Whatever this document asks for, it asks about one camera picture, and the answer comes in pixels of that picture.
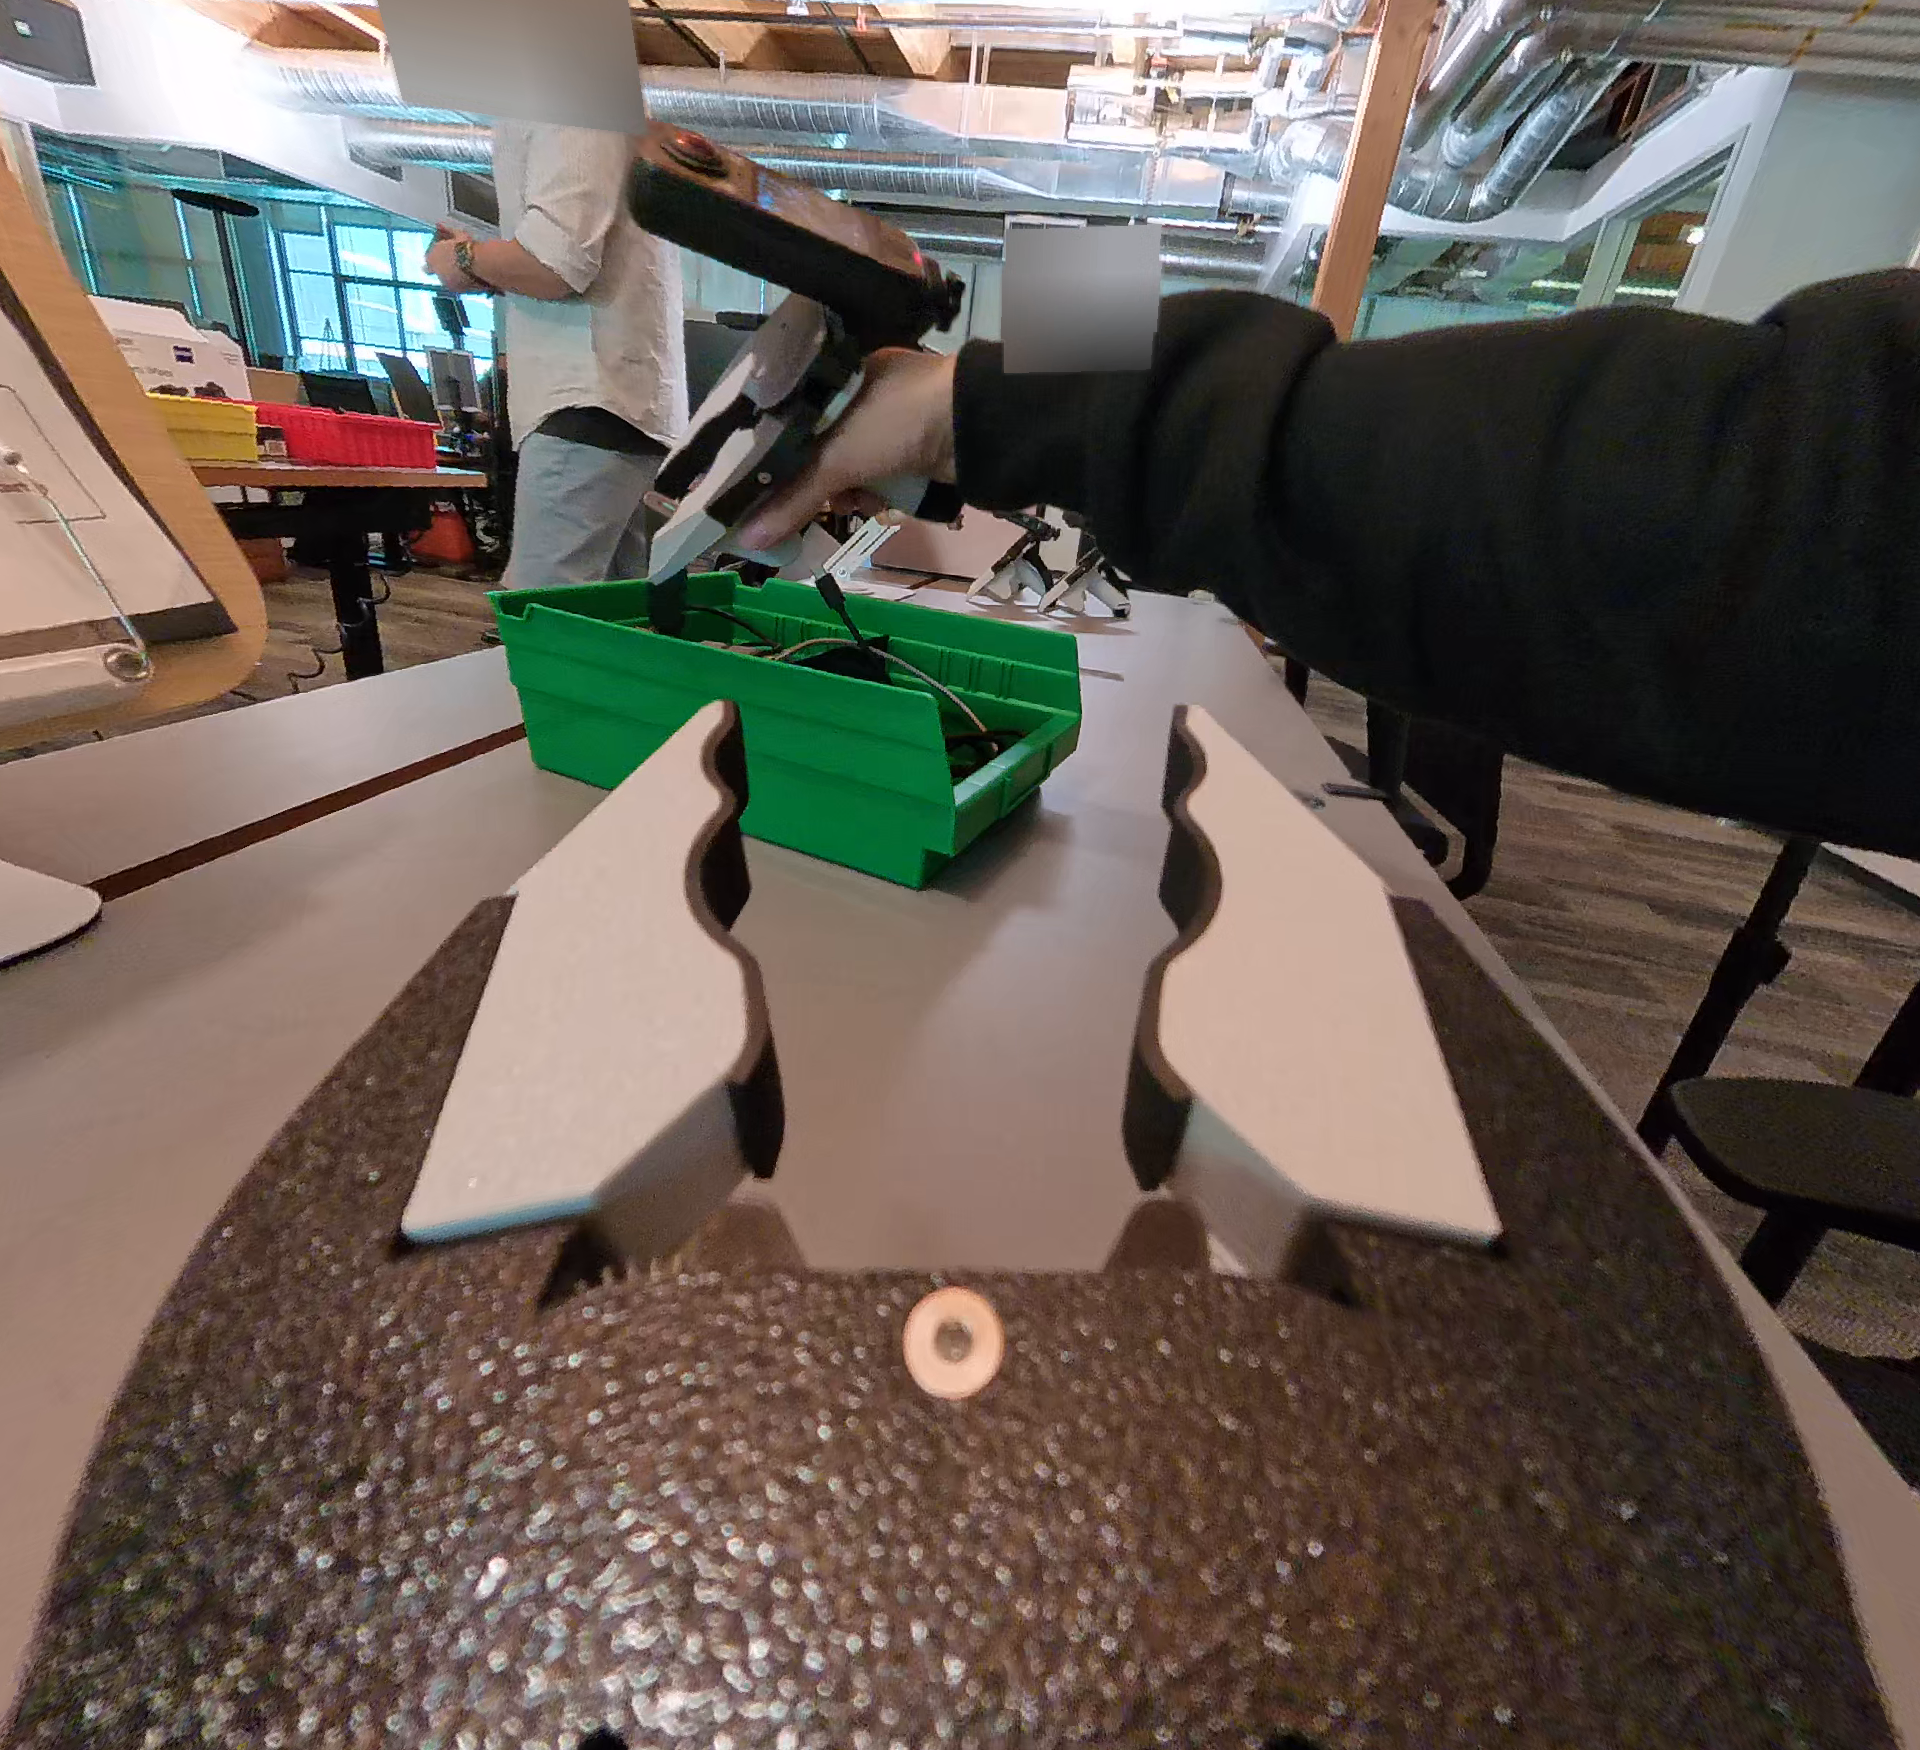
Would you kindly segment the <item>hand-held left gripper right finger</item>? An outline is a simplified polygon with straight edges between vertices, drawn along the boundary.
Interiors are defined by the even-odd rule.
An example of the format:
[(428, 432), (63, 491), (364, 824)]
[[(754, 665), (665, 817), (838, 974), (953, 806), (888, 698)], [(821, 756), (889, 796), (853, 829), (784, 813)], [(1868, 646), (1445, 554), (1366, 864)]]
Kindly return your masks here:
[(1502, 1240), (1393, 900), (1210, 712), (1177, 706), (1160, 903), (1125, 1091), (1140, 1190), (1230, 1269), (1295, 1271), (1333, 1225)]

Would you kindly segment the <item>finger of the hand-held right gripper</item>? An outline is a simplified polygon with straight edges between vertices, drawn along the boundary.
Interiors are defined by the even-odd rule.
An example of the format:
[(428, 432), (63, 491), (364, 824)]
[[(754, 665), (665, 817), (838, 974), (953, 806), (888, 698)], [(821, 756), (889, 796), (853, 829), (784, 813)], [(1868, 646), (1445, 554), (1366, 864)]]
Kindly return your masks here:
[(684, 441), (709, 420), (802, 420), (812, 424), (815, 433), (826, 406), (829, 310), (778, 310), (722, 371)]
[(665, 505), (649, 573), (677, 577), (721, 548), (760, 506), (789, 487), (812, 455), (802, 420), (709, 420), (661, 463), (653, 495)]

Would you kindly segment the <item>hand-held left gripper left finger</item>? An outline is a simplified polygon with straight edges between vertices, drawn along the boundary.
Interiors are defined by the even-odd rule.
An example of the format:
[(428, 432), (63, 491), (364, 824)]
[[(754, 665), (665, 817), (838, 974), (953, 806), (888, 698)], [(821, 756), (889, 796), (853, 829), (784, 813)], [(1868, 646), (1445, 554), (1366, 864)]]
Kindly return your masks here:
[(775, 1173), (771, 1009), (732, 932), (747, 802), (738, 710), (711, 701), (518, 878), (407, 1244), (577, 1224), (646, 1266)]

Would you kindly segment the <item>green plastic bin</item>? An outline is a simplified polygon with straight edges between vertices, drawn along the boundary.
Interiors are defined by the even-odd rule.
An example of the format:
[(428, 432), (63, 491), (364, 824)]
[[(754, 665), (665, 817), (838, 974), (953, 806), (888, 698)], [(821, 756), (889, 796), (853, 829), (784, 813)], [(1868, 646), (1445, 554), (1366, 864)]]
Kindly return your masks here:
[(745, 834), (925, 888), (1075, 749), (1068, 633), (848, 596), (896, 685), (802, 667), (842, 626), (815, 584), (690, 579), (685, 641), (646, 628), (647, 580), (492, 593), (534, 765), (612, 790), (708, 703), (736, 710)]

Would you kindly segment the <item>person's right forearm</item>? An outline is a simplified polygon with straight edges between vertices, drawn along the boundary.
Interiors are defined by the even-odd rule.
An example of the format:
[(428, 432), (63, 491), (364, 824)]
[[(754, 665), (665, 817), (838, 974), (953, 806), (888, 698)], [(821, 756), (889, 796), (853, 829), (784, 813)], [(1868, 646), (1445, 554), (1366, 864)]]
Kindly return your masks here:
[(1918, 280), (1342, 343), (1164, 300), (1144, 371), (968, 345), (956, 481), (1081, 514), (1380, 703), (1619, 793), (1915, 856)]

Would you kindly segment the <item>person's right hand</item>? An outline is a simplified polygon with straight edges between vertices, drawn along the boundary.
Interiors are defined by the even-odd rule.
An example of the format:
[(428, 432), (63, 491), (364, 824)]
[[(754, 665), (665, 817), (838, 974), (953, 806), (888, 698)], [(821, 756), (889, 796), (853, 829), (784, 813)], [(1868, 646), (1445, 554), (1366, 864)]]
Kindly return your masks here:
[(952, 487), (956, 364), (953, 354), (878, 350), (836, 426), (735, 530), (735, 548), (771, 554), (829, 511), (917, 517), (933, 487)]

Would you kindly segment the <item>black white tabletop device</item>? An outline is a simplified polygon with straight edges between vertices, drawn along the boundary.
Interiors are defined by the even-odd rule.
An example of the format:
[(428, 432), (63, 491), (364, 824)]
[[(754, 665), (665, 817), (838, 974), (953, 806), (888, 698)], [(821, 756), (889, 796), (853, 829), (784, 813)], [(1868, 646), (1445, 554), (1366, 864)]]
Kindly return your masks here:
[(1008, 542), (993, 565), (967, 590), (972, 604), (1018, 604), (1027, 599), (1043, 600), (1055, 579), (1043, 559), (1043, 548), (1057, 540), (1060, 530), (1036, 513), (995, 513), (1018, 536)]
[(1048, 584), (1036, 608), (1047, 615), (1104, 610), (1114, 620), (1127, 620), (1134, 610), (1134, 596), (1127, 577), (1092, 536), (1092, 530), (1084, 529), (1075, 560), (1060, 579)]

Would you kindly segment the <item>red plastic bin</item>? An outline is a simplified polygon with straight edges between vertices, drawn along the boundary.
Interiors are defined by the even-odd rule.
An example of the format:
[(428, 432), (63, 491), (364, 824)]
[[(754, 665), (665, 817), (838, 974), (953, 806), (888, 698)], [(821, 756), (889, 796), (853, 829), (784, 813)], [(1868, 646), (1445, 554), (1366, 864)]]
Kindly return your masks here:
[(437, 427), (432, 422), (305, 403), (260, 402), (252, 410), (256, 429), (276, 432), (286, 459), (299, 465), (437, 470)]

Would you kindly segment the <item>black office chair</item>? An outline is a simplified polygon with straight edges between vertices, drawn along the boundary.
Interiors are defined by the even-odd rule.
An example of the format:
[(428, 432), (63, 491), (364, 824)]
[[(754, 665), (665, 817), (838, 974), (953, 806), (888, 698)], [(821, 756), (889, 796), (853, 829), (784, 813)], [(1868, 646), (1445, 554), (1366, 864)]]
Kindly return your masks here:
[(1638, 1122), (1652, 1156), (1678, 1144), (1702, 1178), (1761, 1213), (1741, 1272), (1771, 1307), (1830, 1233), (1918, 1249), (1915, 991), (1846, 1087), (1709, 1072), (1743, 1011), (1789, 968), (1782, 927), (1815, 850), (1810, 837), (1780, 839)]

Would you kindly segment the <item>yellow plastic bin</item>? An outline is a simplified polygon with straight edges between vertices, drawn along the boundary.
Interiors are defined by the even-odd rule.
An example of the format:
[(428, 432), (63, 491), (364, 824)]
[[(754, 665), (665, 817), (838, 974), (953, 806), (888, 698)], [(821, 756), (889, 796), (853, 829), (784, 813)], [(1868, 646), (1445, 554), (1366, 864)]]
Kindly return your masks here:
[(250, 402), (149, 392), (147, 403), (186, 459), (258, 462), (256, 408)]

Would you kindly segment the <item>wooden document stand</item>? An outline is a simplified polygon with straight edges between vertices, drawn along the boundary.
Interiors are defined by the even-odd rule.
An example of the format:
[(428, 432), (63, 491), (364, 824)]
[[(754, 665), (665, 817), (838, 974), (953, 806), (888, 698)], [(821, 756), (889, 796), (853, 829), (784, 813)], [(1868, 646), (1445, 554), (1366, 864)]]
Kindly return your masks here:
[(252, 678), (265, 653), (265, 604), (252, 569), (215, 513), (208, 489), (153, 416), (147, 393), (91, 298), (66, 269), (52, 231), (14, 178), (2, 170), (2, 298), (12, 297), (75, 386), (138, 491), (180, 539), (233, 631), (149, 649), (146, 685), (110, 701), (76, 703), (41, 689), (36, 678), (5, 667), (5, 752), (87, 731), (161, 724), (224, 700)]

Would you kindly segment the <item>white cardboard box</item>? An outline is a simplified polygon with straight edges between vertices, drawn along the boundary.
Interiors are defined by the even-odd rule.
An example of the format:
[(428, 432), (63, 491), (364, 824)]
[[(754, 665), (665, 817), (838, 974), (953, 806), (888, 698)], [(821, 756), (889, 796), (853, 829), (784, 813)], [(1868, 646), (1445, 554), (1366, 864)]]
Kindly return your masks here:
[(99, 295), (91, 302), (147, 393), (252, 402), (246, 356), (233, 336), (197, 327), (170, 305)]

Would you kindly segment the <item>white stand base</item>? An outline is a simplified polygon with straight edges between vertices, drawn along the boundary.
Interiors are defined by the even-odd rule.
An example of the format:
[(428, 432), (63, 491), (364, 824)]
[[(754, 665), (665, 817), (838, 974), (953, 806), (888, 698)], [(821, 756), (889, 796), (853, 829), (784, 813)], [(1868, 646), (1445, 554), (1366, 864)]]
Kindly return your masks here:
[(99, 921), (102, 908), (105, 901), (88, 885), (2, 861), (2, 968), (83, 935)]

